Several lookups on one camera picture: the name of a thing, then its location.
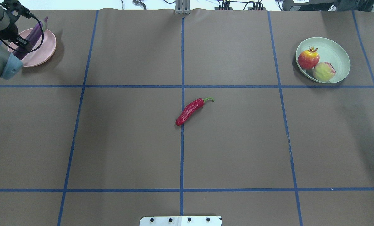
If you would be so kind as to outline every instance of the plate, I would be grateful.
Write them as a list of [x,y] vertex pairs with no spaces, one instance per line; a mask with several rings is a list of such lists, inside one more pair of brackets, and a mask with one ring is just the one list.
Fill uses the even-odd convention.
[[[19,35],[23,38],[26,38],[29,33],[32,31],[33,28],[27,29],[19,33]],[[42,40],[42,36],[37,41],[36,45],[33,48],[37,48],[40,45]],[[28,53],[25,58],[22,59],[22,63],[24,67],[34,67],[45,63],[50,57],[53,56],[56,50],[57,40],[53,32],[49,29],[45,31],[45,38],[43,40],[42,46],[36,50],[35,52]],[[16,49],[18,46],[14,43],[10,43],[10,47]]]
[[[336,71],[335,76],[329,81],[322,82],[315,79],[312,76],[312,70],[303,70],[297,62],[297,58],[299,57],[300,53],[302,53],[304,50],[308,50],[309,47],[312,46],[314,46],[314,48],[318,48],[317,53],[320,56],[319,62],[326,61],[332,64]],[[350,71],[350,60],[346,51],[333,40],[322,37],[312,37],[302,41],[302,43],[300,43],[296,49],[296,63],[305,76],[318,83],[338,83],[345,79]]]

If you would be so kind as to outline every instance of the chili pepper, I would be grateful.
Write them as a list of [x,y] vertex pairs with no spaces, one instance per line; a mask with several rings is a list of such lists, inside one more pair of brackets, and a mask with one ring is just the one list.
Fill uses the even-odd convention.
[[178,126],[181,126],[184,122],[186,122],[186,120],[188,120],[188,118],[197,110],[199,109],[200,107],[203,107],[204,106],[204,103],[207,102],[207,100],[212,100],[212,102],[214,102],[213,98],[212,97],[207,97],[205,99],[202,99],[202,98],[198,98],[196,99],[195,101],[191,102],[190,104],[188,104],[183,112],[181,113],[181,115],[177,118],[176,120],[176,125]]

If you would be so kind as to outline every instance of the purple eggplant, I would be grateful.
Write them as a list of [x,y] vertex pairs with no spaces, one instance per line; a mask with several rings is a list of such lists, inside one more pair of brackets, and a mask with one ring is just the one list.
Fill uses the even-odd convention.
[[[32,50],[33,47],[36,45],[39,38],[42,36],[42,31],[45,33],[47,29],[47,19],[49,17],[45,17],[42,21],[39,21],[35,27],[33,27],[32,31],[29,33],[29,35],[26,37],[26,40],[29,41],[29,50]],[[21,52],[28,52],[26,49],[22,47],[17,47],[14,51],[14,56],[16,56],[18,59],[22,60],[26,57],[27,53],[20,53]]]

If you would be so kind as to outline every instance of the blue grid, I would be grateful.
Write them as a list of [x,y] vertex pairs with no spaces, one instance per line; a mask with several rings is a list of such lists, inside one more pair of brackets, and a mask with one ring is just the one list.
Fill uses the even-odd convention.
[[[98,13],[99,10],[96,11],[95,15],[95,24],[93,27],[92,32],[92,38],[91,38],[91,44],[89,48],[89,54],[88,54],[88,62],[86,64],[85,69],[85,76],[84,81],[82,85],[0,85],[0,88],[82,88],[81,96],[80,96],[80,102],[78,106],[78,113],[77,113],[77,119],[75,122],[75,129],[74,129],[74,135],[72,140],[72,146],[70,150],[69,160],[68,160],[68,167],[67,172],[65,176],[65,182],[64,182],[64,188],[63,189],[0,189],[0,192],[58,192],[62,193],[62,201],[60,205],[60,211],[58,216],[58,222],[57,226],[61,224],[62,219],[62,213],[64,209],[64,203],[65,203],[65,196],[66,193],[69,192],[78,192],[78,193],[87,193],[87,192],[106,192],[106,193],[138,193],[138,192],[179,192],[180,193],[180,215],[183,215],[183,193],[184,192],[295,192],[296,195],[296,205],[298,210],[298,218],[299,218],[299,224],[300,226],[303,225],[302,223],[302,215],[301,215],[301,209],[300,209],[300,199],[299,199],[299,191],[300,192],[308,192],[308,191],[374,191],[374,187],[320,187],[320,188],[298,188],[297,182],[296,182],[296,173],[294,169],[294,161],[293,161],[293,153],[292,148],[290,145],[290,137],[289,137],[289,128],[288,128],[288,121],[286,119],[286,112],[285,112],[285,106],[283,101],[283,91],[282,89],[286,88],[323,88],[323,89],[336,89],[336,88],[357,88],[357,89],[374,89],[374,74],[372,72],[369,60],[367,58],[367,54],[365,52],[362,39],[359,33],[359,28],[357,25],[356,17],[354,11],[352,11],[352,16],[355,23],[355,28],[358,34],[358,39],[360,46],[362,48],[365,60],[367,62],[367,66],[373,81],[373,86],[322,86],[322,85],[282,85],[279,77],[279,68],[278,68],[278,61],[276,57],[276,49],[275,49],[275,43],[273,39],[273,31],[272,31],[272,22],[271,22],[271,15],[268,11],[268,21],[269,21],[269,31],[271,35],[271,41],[272,41],[272,49],[273,49],[273,56],[275,61],[275,69],[276,69],[276,75],[278,79],[278,85],[185,85],[184,84],[184,17],[181,20],[181,85],[86,85],[86,79],[88,76],[88,69],[89,69],[89,63],[91,59],[91,53],[93,48],[93,41],[95,37],[95,31],[96,31],[96,24],[98,20]],[[82,107],[82,101],[84,96],[85,88],[181,88],[182,92],[182,100],[181,100],[181,110],[184,109],[184,90],[185,88],[277,88],[279,89],[279,95],[281,100],[281,107],[282,107],[282,113],[283,113],[283,120],[285,124],[285,130],[286,130],[286,136],[288,138],[289,142],[289,152],[290,152],[290,163],[291,163],[291,170],[292,170],[292,178],[293,178],[293,184],[294,188],[241,188],[241,189],[185,189],[184,188],[184,125],[181,126],[181,152],[180,152],[180,188],[179,189],[68,189],[68,178],[69,173],[71,169],[71,162],[72,162],[72,156],[74,152],[74,146],[75,146],[75,138],[76,133],[78,130],[78,123],[79,123],[79,116],[80,111]]]

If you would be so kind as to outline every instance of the light green plate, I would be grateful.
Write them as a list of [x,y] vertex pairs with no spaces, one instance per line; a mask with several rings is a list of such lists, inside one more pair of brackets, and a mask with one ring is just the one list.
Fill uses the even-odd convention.
[[[300,53],[302,53],[304,50],[308,50],[309,47],[312,46],[314,46],[314,48],[318,48],[317,53],[320,55],[319,62],[327,61],[328,63],[332,64],[336,71],[335,76],[329,81],[318,81],[312,75],[312,70],[303,70],[297,62],[297,58],[299,57]],[[344,78],[346,78],[346,76],[348,76],[350,71],[350,60],[346,51],[333,40],[322,37],[312,37],[302,41],[302,43],[300,43],[296,50],[296,63],[302,73],[305,74],[305,76],[318,83],[340,82]]]

